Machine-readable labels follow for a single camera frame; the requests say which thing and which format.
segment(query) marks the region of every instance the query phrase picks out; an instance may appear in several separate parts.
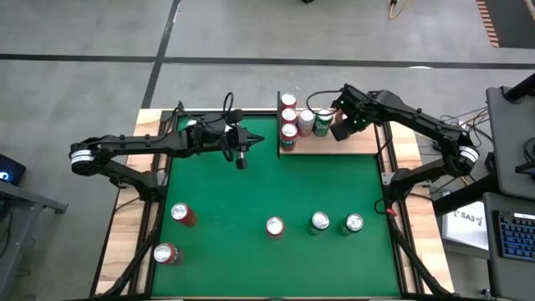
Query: green soda can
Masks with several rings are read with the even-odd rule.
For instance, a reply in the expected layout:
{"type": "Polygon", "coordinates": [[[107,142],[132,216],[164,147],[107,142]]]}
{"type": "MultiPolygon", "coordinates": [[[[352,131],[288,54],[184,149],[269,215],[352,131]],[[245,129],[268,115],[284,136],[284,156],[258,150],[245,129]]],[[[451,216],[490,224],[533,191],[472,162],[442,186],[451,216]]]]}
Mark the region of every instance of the green soda can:
{"type": "Polygon", "coordinates": [[[360,231],[363,225],[364,219],[357,213],[351,213],[340,222],[338,230],[343,236],[348,236],[360,231]]]}
{"type": "Polygon", "coordinates": [[[310,235],[318,235],[329,227],[329,217],[323,212],[316,212],[308,222],[307,231],[310,235]]]}
{"type": "Polygon", "coordinates": [[[326,114],[330,114],[331,111],[327,109],[321,109],[318,114],[316,115],[316,121],[314,122],[314,129],[313,132],[316,136],[324,137],[329,132],[329,125],[331,124],[331,120],[333,119],[332,115],[328,116],[322,116],[326,114]]]}

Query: wooden table frame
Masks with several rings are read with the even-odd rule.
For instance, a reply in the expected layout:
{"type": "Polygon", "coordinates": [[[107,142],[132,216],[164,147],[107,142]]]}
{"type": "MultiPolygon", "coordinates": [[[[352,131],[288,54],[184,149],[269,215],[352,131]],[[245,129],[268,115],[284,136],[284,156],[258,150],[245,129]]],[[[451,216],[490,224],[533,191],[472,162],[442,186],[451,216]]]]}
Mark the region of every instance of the wooden table frame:
{"type": "MultiPolygon", "coordinates": [[[[206,114],[210,111],[220,110],[188,111],[191,114],[206,114]]],[[[271,115],[275,115],[277,112],[276,109],[252,109],[245,111],[245,113],[251,113],[253,111],[271,115]]],[[[166,125],[165,122],[170,116],[171,110],[140,110],[134,135],[163,134],[165,130],[170,128],[170,125],[166,125]]],[[[322,141],[325,144],[322,153],[328,153],[325,150],[329,149],[333,153],[337,153],[335,147],[325,147],[331,143],[336,143],[334,142],[334,138],[331,137],[322,141]]],[[[397,168],[413,169],[421,165],[420,153],[416,144],[414,131],[394,122],[380,128],[370,126],[358,135],[352,135],[348,141],[344,142],[349,145],[342,149],[344,149],[343,153],[347,154],[347,149],[352,144],[354,147],[353,153],[355,154],[377,153],[379,149],[377,145],[383,145],[387,141],[389,142],[388,145],[378,154],[381,159],[379,163],[382,163],[380,164],[382,171],[390,172],[397,168]],[[369,143],[370,140],[374,141],[374,147],[370,147],[372,145],[369,143]]],[[[158,155],[129,156],[126,165],[137,171],[169,170],[171,161],[167,159],[166,156],[158,155]]],[[[422,187],[416,187],[413,192],[428,196],[427,189],[422,187]]],[[[116,199],[115,207],[121,206],[136,197],[137,192],[134,188],[127,187],[121,189],[116,199]]],[[[431,202],[420,197],[409,196],[404,206],[395,207],[395,210],[400,214],[396,219],[399,227],[404,230],[405,236],[409,238],[408,240],[414,243],[415,250],[422,262],[442,287],[453,292],[446,256],[442,247],[441,236],[431,202]]],[[[121,208],[120,211],[111,217],[109,231],[106,235],[99,266],[95,274],[91,295],[104,293],[123,273],[130,260],[134,257],[135,251],[145,240],[147,233],[152,230],[158,211],[159,207],[157,203],[149,204],[135,201],[121,208]]],[[[424,284],[422,287],[421,281],[414,277],[414,270],[408,258],[397,246],[394,247],[394,255],[395,258],[397,257],[396,262],[399,260],[400,263],[400,266],[396,266],[398,269],[400,290],[410,293],[422,291],[429,293],[429,289],[424,284]]],[[[154,272],[154,264],[152,264],[153,261],[150,258],[151,252],[148,252],[142,264],[139,266],[138,271],[135,273],[135,277],[132,278],[122,294],[146,293],[150,295],[152,275],[154,272]]]]}

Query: wooden shelf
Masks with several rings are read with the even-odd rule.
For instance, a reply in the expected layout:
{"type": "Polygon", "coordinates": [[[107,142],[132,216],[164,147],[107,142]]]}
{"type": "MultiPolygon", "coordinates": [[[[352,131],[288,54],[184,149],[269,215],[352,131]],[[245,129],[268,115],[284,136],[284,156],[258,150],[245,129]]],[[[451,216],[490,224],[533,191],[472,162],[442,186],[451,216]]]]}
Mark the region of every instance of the wooden shelf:
{"type": "Polygon", "coordinates": [[[376,154],[377,151],[375,130],[373,125],[370,125],[366,130],[342,141],[336,141],[331,131],[325,137],[317,137],[314,133],[308,137],[298,136],[295,149],[284,151],[281,148],[280,153],[281,155],[358,155],[376,154]]]}

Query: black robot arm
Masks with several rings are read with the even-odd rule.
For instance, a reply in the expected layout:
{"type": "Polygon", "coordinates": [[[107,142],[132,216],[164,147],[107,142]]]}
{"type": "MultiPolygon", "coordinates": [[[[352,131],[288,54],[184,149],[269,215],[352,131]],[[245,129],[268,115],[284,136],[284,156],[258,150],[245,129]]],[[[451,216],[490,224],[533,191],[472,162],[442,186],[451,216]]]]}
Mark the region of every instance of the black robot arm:
{"type": "Polygon", "coordinates": [[[412,109],[388,90],[365,94],[346,84],[340,91],[342,94],[333,102],[333,107],[341,110],[347,118],[331,125],[336,140],[346,139],[371,124],[396,121],[437,141],[441,147],[441,159],[414,170],[396,171],[385,188],[385,199],[403,201],[415,184],[444,175],[467,176],[476,164],[479,152],[468,132],[460,126],[448,125],[422,113],[421,109],[412,109]]]}
{"type": "Polygon", "coordinates": [[[173,158],[187,158],[202,152],[222,151],[227,161],[236,158],[237,168],[245,169],[245,153],[264,138],[242,128],[241,120],[242,112],[234,110],[228,114],[204,115],[195,119],[194,125],[159,136],[105,135],[89,138],[71,145],[71,168],[81,176],[107,176],[116,186],[130,184],[140,193],[142,201],[155,202],[163,198],[155,173],[136,171],[112,161],[114,157],[166,154],[173,158]]]}

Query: wooden platform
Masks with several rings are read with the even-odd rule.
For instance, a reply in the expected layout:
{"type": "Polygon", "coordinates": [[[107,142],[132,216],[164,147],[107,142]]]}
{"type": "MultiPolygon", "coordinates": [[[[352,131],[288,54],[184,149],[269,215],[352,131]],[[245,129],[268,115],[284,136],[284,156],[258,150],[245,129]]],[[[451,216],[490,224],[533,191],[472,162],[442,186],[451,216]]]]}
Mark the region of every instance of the wooden platform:
{"type": "MultiPolygon", "coordinates": [[[[157,135],[160,126],[162,110],[140,110],[134,135],[157,135]]],[[[399,168],[415,168],[421,165],[420,153],[418,145],[416,144],[415,133],[413,130],[399,125],[397,123],[390,123],[393,142],[395,147],[395,154],[399,168]]],[[[350,142],[345,142],[348,145],[355,145],[354,151],[342,148],[344,154],[359,153],[362,145],[367,145],[362,148],[363,153],[370,153],[371,148],[376,148],[375,131],[372,126],[367,130],[350,137],[350,142]]],[[[301,145],[301,151],[306,152],[304,145],[301,145]]],[[[325,148],[326,151],[332,153],[336,148],[325,148]]],[[[383,157],[388,158],[388,152],[383,150],[383,157]]],[[[127,166],[130,166],[138,171],[148,171],[152,162],[151,155],[129,156],[127,166]]],[[[385,160],[385,167],[389,167],[390,163],[385,160]]],[[[428,191],[423,188],[415,188],[415,193],[428,195],[428,191]]],[[[120,206],[125,202],[137,197],[134,189],[128,188],[121,190],[118,196],[116,206],[120,206]]],[[[408,213],[410,217],[410,225],[415,241],[416,252],[423,263],[427,266],[433,276],[438,282],[449,291],[453,292],[453,284],[451,282],[450,272],[447,266],[444,248],[442,247],[441,236],[436,224],[435,213],[430,201],[415,196],[410,196],[406,201],[408,213]]],[[[104,251],[104,260],[102,268],[100,269],[99,278],[95,293],[103,293],[113,285],[115,280],[125,270],[126,266],[133,258],[135,253],[135,245],[140,230],[140,220],[143,212],[143,202],[136,201],[126,207],[121,208],[115,213],[113,217],[110,235],[104,251]]],[[[149,230],[153,223],[152,218],[149,223],[149,230]]],[[[141,293],[145,286],[146,268],[148,265],[148,256],[141,266],[140,278],[138,280],[138,291],[141,293]]],[[[411,269],[407,258],[403,259],[405,277],[407,278],[409,291],[414,291],[414,284],[411,283],[411,269]]]]}

